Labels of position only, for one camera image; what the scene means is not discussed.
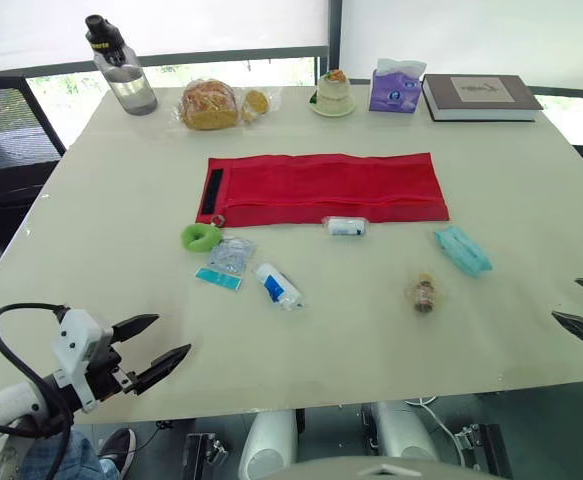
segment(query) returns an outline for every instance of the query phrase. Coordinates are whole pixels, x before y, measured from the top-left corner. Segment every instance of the shoe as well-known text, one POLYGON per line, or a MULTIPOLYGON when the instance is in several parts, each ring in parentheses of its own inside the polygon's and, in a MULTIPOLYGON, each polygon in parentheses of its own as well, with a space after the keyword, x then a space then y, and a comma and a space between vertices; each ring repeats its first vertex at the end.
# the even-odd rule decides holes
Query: shoe
POLYGON ((135 433, 130 428, 120 428, 113 432, 102 445, 100 458, 108 458, 120 472, 120 480, 127 473, 135 450, 135 433))

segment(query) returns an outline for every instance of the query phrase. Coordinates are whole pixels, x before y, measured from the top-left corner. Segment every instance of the black cable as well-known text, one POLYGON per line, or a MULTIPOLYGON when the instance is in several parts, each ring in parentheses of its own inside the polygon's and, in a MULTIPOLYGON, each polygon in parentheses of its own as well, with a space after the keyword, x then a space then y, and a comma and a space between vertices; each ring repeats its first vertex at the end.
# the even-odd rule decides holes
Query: black cable
MULTIPOLYGON (((64 305, 52 305, 49 303, 13 303, 5 305, 0 308, 0 315, 11 310, 19 310, 25 308, 36 308, 42 310, 51 310, 54 313, 62 311, 64 305)), ((69 438, 71 436, 71 424, 73 423, 73 414, 67 406, 64 399, 56 393, 47 383, 40 377, 31 367, 24 363, 2 340, 0 337, 0 353, 20 370, 31 382, 38 388, 47 403, 54 404, 62 415, 62 437, 60 438, 60 446, 56 452, 55 459, 47 472, 46 480, 53 480, 53 477, 60 468, 60 464, 66 453, 69 445, 69 438)))
POLYGON ((25 438, 40 438, 42 433, 37 430, 25 430, 24 428, 12 428, 0 425, 0 433, 6 433, 7 435, 15 435, 17 437, 25 438))
POLYGON ((140 450, 142 450, 144 447, 146 447, 147 445, 149 445, 149 443, 151 443, 151 440, 153 440, 153 437, 156 436, 156 434, 160 431, 160 430, 165 430, 164 428, 160 428, 157 427, 155 429, 155 431, 151 434, 151 436, 149 437, 149 440, 147 440, 146 442, 144 442, 144 444, 141 447, 135 448, 133 450, 127 450, 126 452, 102 452, 98 454, 98 457, 106 457, 109 455, 124 455, 126 453, 135 453, 135 452, 139 452, 140 450))

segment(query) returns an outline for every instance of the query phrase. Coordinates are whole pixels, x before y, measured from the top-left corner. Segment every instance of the white wall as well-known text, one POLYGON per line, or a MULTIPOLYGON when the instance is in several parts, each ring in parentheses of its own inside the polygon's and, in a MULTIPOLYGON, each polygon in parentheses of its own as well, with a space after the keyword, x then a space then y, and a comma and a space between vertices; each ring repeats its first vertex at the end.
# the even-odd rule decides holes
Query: white wall
POLYGON ((344 0, 340 66, 370 78, 378 57, 430 73, 517 74, 583 89, 583 0, 344 0))

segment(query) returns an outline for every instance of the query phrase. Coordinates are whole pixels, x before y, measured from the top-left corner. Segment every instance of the book cover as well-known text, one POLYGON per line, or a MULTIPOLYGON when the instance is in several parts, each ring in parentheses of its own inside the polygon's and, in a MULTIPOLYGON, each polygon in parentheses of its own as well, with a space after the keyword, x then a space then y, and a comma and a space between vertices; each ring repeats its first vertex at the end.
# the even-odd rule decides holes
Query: book cover
POLYGON ((440 110, 542 110, 517 75, 427 74, 424 81, 440 110))

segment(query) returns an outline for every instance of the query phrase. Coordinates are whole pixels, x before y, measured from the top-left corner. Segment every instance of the red cloth bag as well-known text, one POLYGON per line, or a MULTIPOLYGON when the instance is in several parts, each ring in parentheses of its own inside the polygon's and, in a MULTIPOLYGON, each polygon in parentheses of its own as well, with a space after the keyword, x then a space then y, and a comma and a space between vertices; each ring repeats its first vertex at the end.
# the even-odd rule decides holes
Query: red cloth bag
POLYGON ((449 220, 429 153, 210 158, 196 221, 218 224, 217 215, 227 227, 320 223, 329 215, 449 220))

